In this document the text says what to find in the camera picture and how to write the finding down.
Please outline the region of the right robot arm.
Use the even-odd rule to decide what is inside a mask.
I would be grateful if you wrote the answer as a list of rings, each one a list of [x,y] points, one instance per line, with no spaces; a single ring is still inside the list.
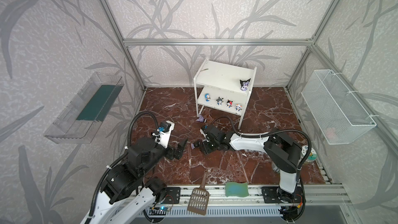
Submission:
[[[216,150],[248,150],[263,152],[271,158],[279,169],[277,197],[282,202],[292,202],[301,180],[301,170],[312,151],[311,138],[296,129],[273,129],[266,133],[243,134],[238,132],[233,120],[223,116],[232,125],[232,131],[222,132],[215,126],[215,121],[201,127],[203,140],[191,144],[192,149],[199,149],[208,155]]]

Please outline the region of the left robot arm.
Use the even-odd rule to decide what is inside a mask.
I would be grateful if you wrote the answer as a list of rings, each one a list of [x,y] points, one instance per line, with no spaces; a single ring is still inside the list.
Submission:
[[[144,115],[154,122],[151,136],[132,141],[135,123]],[[169,120],[158,122],[154,113],[139,112],[127,130],[125,152],[100,178],[92,197],[90,209],[81,221],[83,224],[130,224],[149,206],[161,203],[167,196],[167,186],[158,177],[144,181],[157,163],[182,157],[186,141],[172,147],[169,145],[175,124]]]

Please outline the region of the purple dress Kuromi figure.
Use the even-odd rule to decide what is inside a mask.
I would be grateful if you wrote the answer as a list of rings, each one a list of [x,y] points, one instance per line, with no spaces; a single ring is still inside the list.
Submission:
[[[204,118],[202,115],[199,115],[199,117],[197,118],[196,122],[205,123],[206,122],[206,118]]]

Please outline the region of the red hat Doraemon figure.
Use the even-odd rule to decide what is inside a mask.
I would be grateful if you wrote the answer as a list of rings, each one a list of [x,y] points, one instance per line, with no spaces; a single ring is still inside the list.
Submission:
[[[233,101],[227,100],[227,107],[228,107],[228,108],[231,108],[232,105],[233,105]]]

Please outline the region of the white hooded Doraemon figure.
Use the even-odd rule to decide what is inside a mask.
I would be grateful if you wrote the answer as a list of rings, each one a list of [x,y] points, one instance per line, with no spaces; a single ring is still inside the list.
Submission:
[[[237,112],[241,111],[242,109],[243,109],[243,106],[242,106],[241,104],[236,104],[235,110],[236,110]]]

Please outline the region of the purple bat Kuromi figure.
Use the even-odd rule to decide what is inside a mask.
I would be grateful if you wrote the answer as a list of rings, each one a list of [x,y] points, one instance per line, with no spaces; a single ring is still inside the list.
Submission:
[[[250,81],[251,79],[247,79],[247,80],[240,80],[240,90],[241,91],[247,91],[249,86],[250,86]]]

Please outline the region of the small grey bunny figure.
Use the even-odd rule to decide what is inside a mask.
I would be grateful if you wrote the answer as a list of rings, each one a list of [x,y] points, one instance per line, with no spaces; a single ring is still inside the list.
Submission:
[[[217,102],[217,105],[222,105],[222,104],[223,104],[223,98],[218,97],[218,98],[216,99],[216,102]]]

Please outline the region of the blue cup toy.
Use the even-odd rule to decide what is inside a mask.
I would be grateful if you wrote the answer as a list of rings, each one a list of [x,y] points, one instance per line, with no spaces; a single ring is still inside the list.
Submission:
[[[206,102],[210,101],[210,95],[208,93],[205,94],[205,101]]]

